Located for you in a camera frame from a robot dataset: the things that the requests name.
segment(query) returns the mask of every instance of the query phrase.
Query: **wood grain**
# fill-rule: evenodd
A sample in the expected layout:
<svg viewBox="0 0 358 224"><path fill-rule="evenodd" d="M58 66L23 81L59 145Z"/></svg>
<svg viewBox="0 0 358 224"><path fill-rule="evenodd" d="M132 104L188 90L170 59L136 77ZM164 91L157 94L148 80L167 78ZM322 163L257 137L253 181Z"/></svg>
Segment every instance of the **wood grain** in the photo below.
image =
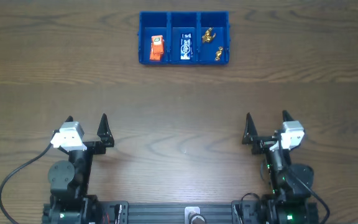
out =
<svg viewBox="0 0 358 224"><path fill-rule="evenodd" d="M229 11L229 65L140 65L139 11L151 10ZM0 1L0 183L68 115L96 139L106 113L116 147L94 158L89 185L101 200L266 194L241 134L247 112L271 134L283 109L306 128L291 156L314 168L329 223L358 222L358 1ZM62 159L51 150L8 182L17 221L39 223Z"/></svg>

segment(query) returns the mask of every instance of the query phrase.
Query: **orange packet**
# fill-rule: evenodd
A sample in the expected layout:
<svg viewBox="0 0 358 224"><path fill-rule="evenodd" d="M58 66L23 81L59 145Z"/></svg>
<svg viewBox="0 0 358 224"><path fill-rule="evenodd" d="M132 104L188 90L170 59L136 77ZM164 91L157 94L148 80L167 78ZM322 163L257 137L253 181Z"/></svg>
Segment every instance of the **orange packet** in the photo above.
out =
<svg viewBox="0 0 358 224"><path fill-rule="evenodd" d="M153 51L153 43L151 44L151 48L150 48L150 60L153 61L161 61L161 56L160 54L155 54Z"/></svg>
<svg viewBox="0 0 358 224"><path fill-rule="evenodd" d="M152 36L152 48L154 54L164 54L164 39L162 35Z"/></svg>

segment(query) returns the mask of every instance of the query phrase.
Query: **silver metal part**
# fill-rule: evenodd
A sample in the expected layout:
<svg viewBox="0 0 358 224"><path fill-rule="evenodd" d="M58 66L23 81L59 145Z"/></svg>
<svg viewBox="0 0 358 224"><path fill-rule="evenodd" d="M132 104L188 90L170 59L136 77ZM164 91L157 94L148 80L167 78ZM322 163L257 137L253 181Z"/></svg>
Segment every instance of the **silver metal part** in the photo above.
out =
<svg viewBox="0 0 358 224"><path fill-rule="evenodd" d="M185 208L185 224L190 224L190 213L195 212L197 214L201 213L201 210L199 207L186 207Z"/></svg>
<svg viewBox="0 0 358 224"><path fill-rule="evenodd" d="M299 121L283 122L283 133L281 133L281 146L283 149L291 150L301 144L305 129ZM271 151L278 149L278 142L270 147Z"/></svg>
<svg viewBox="0 0 358 224"><path fill-rule="evenodd" d="M50 143L53 144L54 148L62 147L67 152L72 150L86 150L86 146L82 142L83 136L84 131L79 122L64 122Z"/></svg>

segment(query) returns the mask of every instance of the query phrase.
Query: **wooden table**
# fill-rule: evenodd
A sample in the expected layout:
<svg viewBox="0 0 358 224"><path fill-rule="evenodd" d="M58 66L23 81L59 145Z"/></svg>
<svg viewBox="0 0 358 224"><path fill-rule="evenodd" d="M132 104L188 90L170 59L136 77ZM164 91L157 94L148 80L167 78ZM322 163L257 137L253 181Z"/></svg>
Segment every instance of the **wooden table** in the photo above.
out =
<svg viewBox="0 0 358 224"><path fill-rule="evenodd" d="M190 10L230 12L229 65L139 64L139 11ZM101 200L267 194L241 135L247 112L268 135L284 109L306 129L291 156L314 168L329 223L358 222L358 0L0 1L0 183L68 115L89 140L106 113L116 147L95 156L89 185ZM50 150L7 183L18 222L40 222L62 159Z"/></svg>

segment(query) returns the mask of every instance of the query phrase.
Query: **blue plastic container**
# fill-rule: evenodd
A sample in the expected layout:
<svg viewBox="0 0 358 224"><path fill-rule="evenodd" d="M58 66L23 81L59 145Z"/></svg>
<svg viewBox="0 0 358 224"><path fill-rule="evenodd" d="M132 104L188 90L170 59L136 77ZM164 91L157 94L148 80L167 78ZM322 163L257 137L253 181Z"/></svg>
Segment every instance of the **blue plastic container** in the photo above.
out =
<svg viewBox="0 0 358 224"><path fill-rule="evenodd" d="M230 59L229 13L222 12L140 12L139 15L139 62L145 65L224 65ZM211 43L202 43L201 36L213 27L216 37ZM180 38L192 34L193 56L180 59ZM163 35L164 55L160 62L150 61L153 35ZM215 61L215 53L223 47L221 60Z"/></svg>

